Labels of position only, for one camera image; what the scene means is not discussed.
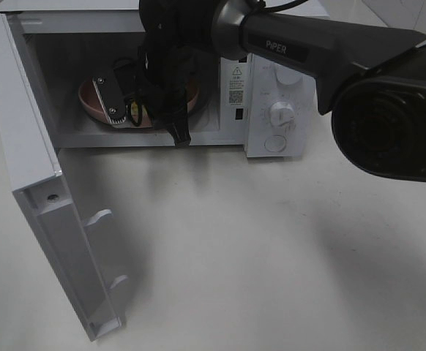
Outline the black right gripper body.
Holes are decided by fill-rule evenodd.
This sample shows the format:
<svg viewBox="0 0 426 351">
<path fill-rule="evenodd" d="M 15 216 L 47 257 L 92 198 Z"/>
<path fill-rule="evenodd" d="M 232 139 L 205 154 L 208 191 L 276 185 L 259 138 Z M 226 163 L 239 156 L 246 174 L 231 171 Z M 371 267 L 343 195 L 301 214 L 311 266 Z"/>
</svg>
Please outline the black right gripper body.
<svg viewBox="0 0 426 351">
<path fill-rule="evenodd" d="M 189 48 L 172 48 L 166 53 L 147 53 L 122 58 L 113 64 L 113 73 L 122 90 L 125 104 L 132 100 L 146 108 L 152 124 L 188 118 L 189 89 L 193 80 L 193 52 Z"/>
</svg>

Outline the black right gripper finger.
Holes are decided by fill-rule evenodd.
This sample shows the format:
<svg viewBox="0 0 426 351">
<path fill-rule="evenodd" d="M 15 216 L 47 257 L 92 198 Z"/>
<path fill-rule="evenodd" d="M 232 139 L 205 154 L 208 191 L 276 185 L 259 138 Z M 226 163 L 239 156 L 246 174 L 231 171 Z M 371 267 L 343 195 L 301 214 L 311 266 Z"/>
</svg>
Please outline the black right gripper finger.
<svg viewBox="0 0 426 351">
<path fill-rule="evenodd" d="M 176 147 L 189 146 L 191 136 L 187 118 L 174 119 L 165 126 L 166 131 L 171 135 Z"/>
<path fill-rule="evenodd" d="M 127 109 L 116 77 L 95 75 L 92 82 L 108 123 L 122 125 L 127 120 Z"/>
</svg>

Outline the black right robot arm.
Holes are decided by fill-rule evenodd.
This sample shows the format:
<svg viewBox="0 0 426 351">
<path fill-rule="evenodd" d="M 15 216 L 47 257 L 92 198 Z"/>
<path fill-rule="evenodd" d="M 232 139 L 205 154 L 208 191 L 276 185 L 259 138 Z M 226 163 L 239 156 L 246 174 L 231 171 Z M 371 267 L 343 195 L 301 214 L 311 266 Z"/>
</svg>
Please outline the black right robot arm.
<svg viewBox="0 0 426 351">
<path fill-rule="evenodd" d="M 292 1 L 141 1 L 137 59 L 94 77 L 110 124 L 136 106 L 178 146 L 190 144 L 192 49 L 255 54 L 312 77 L 344 156 L 366 173 L 426 182 L 426 34 L 288 15 Z"/>
</svg>

